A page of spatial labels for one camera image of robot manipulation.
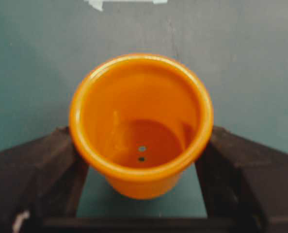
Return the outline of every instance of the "green table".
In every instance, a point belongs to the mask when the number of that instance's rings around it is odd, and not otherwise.
[[[167,4],[0,0],[0,150],[67,125],[72,93],[120,54],[173,57],[207,86],[215,124],[288,152],[288,0]],[[135,201],[92,169],[78,216],[206,216],[194,167],[165,196]]]

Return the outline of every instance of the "white tape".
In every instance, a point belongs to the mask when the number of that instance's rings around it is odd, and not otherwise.
[[[164,4],[167,3],[168,0],[84,0],[88,2],[93,8],[97,9],[98,11],[103,11],[103,2],[110,1],[110,2],[152,2],[154,4]]]

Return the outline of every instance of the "hole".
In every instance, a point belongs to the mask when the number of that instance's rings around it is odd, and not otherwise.
[[[140,146],[139,147],[139,152],[144,152],[146,151],[146,147],[145,146]]]
[[[144,162],[145,160],[146,160],[145,157],[140,157],[140,158],[139,158],[139,161],[140,161],[140,162]]]

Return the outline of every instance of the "orange flower pot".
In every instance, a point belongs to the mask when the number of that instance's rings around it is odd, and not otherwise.
[[[70,130],[81,156],[119,193],[150,199],[170,190],[206,146],[209,95],[171,59],[124,55],[93,70],[71,104]]]

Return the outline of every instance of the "cup rim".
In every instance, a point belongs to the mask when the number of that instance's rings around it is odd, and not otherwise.
[[[199,124],[199,133],[195,137],[188,148],[186,148],[177,158],[156,167],[150,168],[130,168],[115,164],[111,161],[107,161],[102,158],[97,152],[90,148],[88,141],[83,135],[83,130],[81,129],[81,107],[83,104],[83,96],[89,89],[92,82],[99,78],[108,68],[118,62],[122,62],[129,59],[151,59],[165,62],[171,66],[175,66],[192,81],[194,84],[192,86],[200,95],[199,104],[201,105],[202,111],[200,111],[200,119],[202,120]],[[184,170],[191,162],[195,161],[201,155],[204,150],[213,128],[213,107],[209,97],[209,94],[203,85],[203,83],[198,79],[198,77],[184,65],[178,63],[177,61],[154,54],[127,54],[116,58],[113,58],[96,69],[92,70],[79,84],[70,106],[69,112],[69,126],[71,137],[79,154],[83,159],[92,165],[102,174],[109,176],[111,178],[134,181],[134,182],[148,182],[167,178],[169,176],[175,175],[180,171]]]

